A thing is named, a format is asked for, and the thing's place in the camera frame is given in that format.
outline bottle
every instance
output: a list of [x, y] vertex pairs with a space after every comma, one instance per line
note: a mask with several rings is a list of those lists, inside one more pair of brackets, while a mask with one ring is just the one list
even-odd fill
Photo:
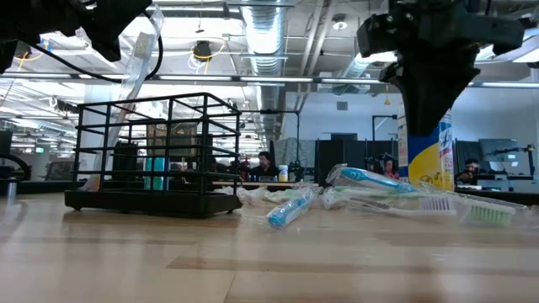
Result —
[[279, 182], [288, 182], [288, 165], [279, 165]]

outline person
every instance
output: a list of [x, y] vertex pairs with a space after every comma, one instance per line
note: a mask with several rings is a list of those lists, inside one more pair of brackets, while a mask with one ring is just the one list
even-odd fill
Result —
[[397, 166], [393, 162], [392, 159], [387, 159], [384, 162], [384, 176], [398, 180], [398, 172], [397, 172]]
[[473, 176], [479, 174], [479, 161], [474, 158], [469, 158], [464, 163], [466, 164], [466, 170], [456, 176], [456, 181], [471, 183], [473, 181]]
[[260, 152], [259, 160], [260, 160], [260, 164], [257, 167], [252, 168], [251, 171], [249, 172], [249, 174], [251, 176], [258, 176], [258, 177], [260, 177], [260, 176], [270, 176], [270, 177], [274, 177], [274, 176], [279, 175], [279, 170], [271, 162], [271, 154], [269, 152], [267, 152], [267, 151]]

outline ceiling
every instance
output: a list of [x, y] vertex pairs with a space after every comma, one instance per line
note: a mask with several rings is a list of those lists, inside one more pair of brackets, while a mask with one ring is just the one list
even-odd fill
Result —
[[[357, 54], [355, 32], [359, 24], [373, 13], [383, 12], [385, 9], [381, 0], [334, 1], [335, 5], [332, 16], [324, 16], [325, 12], [329, 10], [330, 3], [327, 1], [322, 9], [322, 17], [318, 24], [312, 24], [312, 16], [316, 11], [317, 0], [295, 1], [290, 7], [283, 8], [286, 10], [286, 26], [283, 38], [285, 49], [282, 55], [286, 60], [283, 63], [284, 68], [281, 76], [301, 76], [303, 52], [307, 48], [307, 37], [310, 28], [313, 26], [318, 27], [317, 38], [314, 40], [316, 44], [325, 19], [332, 18], [335, 14], [343, 13], [345, 14], [345, 22], [348, 26], [342, 30], [329, 27], [323, 40], [322, 52], [318, 56], [318, 59], [313, 62], [313, 75], [319, 75], [320, 72], [330, 72], [333, 75], [338, 75], [340, 71], [343, 71], [349, 65]], [[160, 75], [197, 73], [207, 75], [252, 74], [253, 69], [250, 61], [253, 59], [245, 57], [249, 54], [248, 42], [245, 37], [245, 23], [241, 19], [235, 19], [236, 16], [241, 16], [239, 7], [231, 5], [230, 19], [201, 19], [197, 18], [197, 16], [200, 16], [197, 10], [206, 7], [219, 8], [222, 2], [203, 1], [203, 3], [189, 3], [183, 1], [155, 1], [155, 3], [159, 3], [162, 6], [163, 14], [167, 17], [161, 32], [164, 44], [164, 58], [159, 71]], [[533, 1], [494, 1], [494, 12], [499, 14], [530, 10], [533, 12], [533, 8], [536, 5], [536, 2]], [[53, 53], [56, 53], [76, 66], [99, 74], [121, 75], [129, 61], [127, 54], [132, 52], [136, 37], [142, 30], [149, 27], [151, 28], [151, 25], [147, 19], [137, 18], [125, 29], [120, 37], [120, 46], [123, 54], [122, 60], [115, 63], [107, 62], [101, 55], [93, 51], [83, 35], [67, 38], [59, 33], [51, 33], [43, 35], [42, 39], [47, 42]], [[189, 59], [191, 57], [192, 47], [199, 40], [210, 41], [211, 51], [217, 55], [213, 56], [206, 65], [197, 68], [193, 66], [192, 62], [189, 63]], [[309, 58], [313, 59], [313, 57], [316, 56], [311, 53]], [[150, 66], [154, 66], [156, 60], [157, 48], [153, 52]], [[381, 67], [379, 64], [370, 65], [365, 71], [365, 74], [368, 74], [372, 78], [377, 78]], [[482, 69], [482, 74], [478, 79], [484, 81], [519, 81], [530, 75], [529, 67], [525, 63], [506, 61], [502, 63], [481, 64], [478, 67]], [[33, 50], [33, 54], [26, 61], [14, 60], [8, 72], [78, 74], [60, 62], [48, 56], [42, 56], [37, 50]], [[33, 121], [37, 121], [37, 124], [56, 125], [60, 129], [65, 129], [65, 131], [72, 131], [73, 126], [77, 123], [76, 116], [71, 114], [66, 115], [66, 113], [59, 111], [57, 106], [55, 106], [55, 100], [58, 99], [71, 104], [80, 104], [84, 102], [85, 87], [90, 85], [90, 83], [95, 84], [96, 82], [77, 77], [44, 81], [44, 79], [40, 79], [39, 75], [17, 81], [7, 77], [0, 78], [0, 94], [4, 98], [4, 101], [0, 100], [0, 117], [4, 116], [4, 114], [56, 116], [58, 120], [50, 118], [45, 120], [33, 119]], [[284, 109], [284, 104], [287, 104], [286, 106], [289, 108], [293, 108], [296, 103], [297, 85], [286, 85], [283, 89], [287, 93], [283, 93], [282, 98], [285, 98], [286, 101], [282, 103], [281, 109]], [[262, 106], [259, 100], [260, 88], [246, 85], [245, 83], [221, 83], [216, 86], [196, 82], [152, 81], [142, 86], [139, 97], [201, 91], [213, 93], [224, 100], [230, 100], [237, 104], [240, 109], [258, 110]], [[375, 98], [375, 100], [380, 99], [383, 102], [385, 98], [382, 98], [381, 94], [397, 93], [397, 91], [392, 87], [386, 88], [386, 86], [370, 85], [369, 89], [362, 93], [369, 93], [364, 96], [378, 95], [378, 98]], [[321, 112], [323, 112], [322, 105], [318, 109], [313, 108], [314, 104], [320, 103], [317, 100], [323, 99], [324, 102], [334, 104], [336, 100], [342, 98], [334, 96], [331, 93], [318, 93], [314, 86], [310, 94], [311, 97], [307, 98], [307, 102], [312, 103], [312, 106], [306, 107], [306, 109]], [[354, 99], [354, 96], [346, 97], [346, 99]], [[190, 113], [185, 111], [184, 115], [189, 116]], [[268, 130], [262, 130], [264, 119], [275, 120], [273, 134], [268, 133]], [[244, 115], [243, 120], [248, 122], [246, 125], [247, 130], [252, 130], [255, 135], [267, 135], [265, 137], [266, 139], [276, 138], [279, 135], [279, 128], [282, 123], [279, 117], [262, 118], [257, 114], [249, 117]], [[28, 125], [30, 124], [26, 124], [26, 129], [24, 130], [33, 131], [32, 127]], [[19, 123], [19, 127], [24, 128], [24, 125]], [[259, 146], [257, 150], [264, 148], [264, 140], [258, 142]]]

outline black metal cage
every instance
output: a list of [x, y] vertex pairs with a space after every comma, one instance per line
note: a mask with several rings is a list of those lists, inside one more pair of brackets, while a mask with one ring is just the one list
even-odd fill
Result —
[[[197, 98], [196, 104], [183, 101]], [[138, 110], [141, 104], [161, 104], [166, 118], [154, 118]], [[77, 143], [74, 148], [75, 163], [73, 186], [77, 187], [79, 176], [99, 176], [99, 186], [93, 190], [73, 189], [65, 194], [66, 206], [76, 210], [82, 207], [117, 210], [147, 210], [155, 212], [184, 212], [194, 215], [206, 215], [241, 207], [236, 196], [237, 172], [239, 163], [238, 143], [240, 137], [240, 115], [231, 104], [211, 93], [189, 93], [167, 97], [139, 98], [134, 100], [79, 104]], [[183, 109], [190, 110], [188, 119]], [[118, 116], [127, 113], [123, 121]], [[86, 119], [91, 113], [95, 120], [100, 117], [103, 123], [94, 123]], [[235, 127], [218, 122], [227, 119]], [[144, 136], [134, 136], [135, 127], [146, 127]], [[122, 144], [111, 146], [109, 136], [119, 133]], [[84, 146], [85, 134], [97, 136], [93, 144]], [[233, 151], [213, 146], [216, 138], [234, 137]], [[81, 158], [86, 154], [100, 157], [98, 169], [81, 167]], [[107, 160], [135, 159], [135, 165], [107, 170]], [[230, 172], [217, 172], [212, 163], [219, 157], [233, 157]], [[136, 165], [144, 161], [144, 168]], [[193, 169], [174, 170], [171, 162], [181, 159], [182, 163], [191, 163]], [[234, 195], [215, 194], [209, 191], [212, 180], [233, 181]]]

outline man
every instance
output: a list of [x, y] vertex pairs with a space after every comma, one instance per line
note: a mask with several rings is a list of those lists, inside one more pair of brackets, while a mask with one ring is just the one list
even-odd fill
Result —
[[267, 151], [262, 151], [259, 154], [260, 165], [251, 169], [251, 176], [278, 176], [279, 170], [271, 163], [271, 154]]
[[456, 181], [471, 183], [473, 181], [473, 176], [479, 174], [479, 161], [474, 158], [469, 158], [466, 160], [465, 164], [466, 171], [456, 176]]

